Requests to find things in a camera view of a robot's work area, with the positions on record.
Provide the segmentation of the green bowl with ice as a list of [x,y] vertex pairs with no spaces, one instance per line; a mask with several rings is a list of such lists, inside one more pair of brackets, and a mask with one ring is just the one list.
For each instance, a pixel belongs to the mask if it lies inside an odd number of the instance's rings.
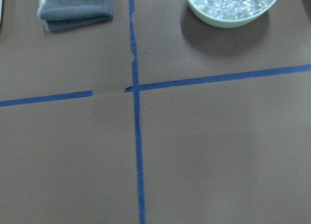
[[204,23],[218,28],[248,24],[266,13],[277,0],[187,0]]

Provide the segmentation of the grey folded cloth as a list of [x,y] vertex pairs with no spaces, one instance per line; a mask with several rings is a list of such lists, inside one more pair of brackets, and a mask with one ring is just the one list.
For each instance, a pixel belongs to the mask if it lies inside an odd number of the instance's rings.
[[68,30],[111,20],[113,0],[39,0],[37,16],[48,32]]

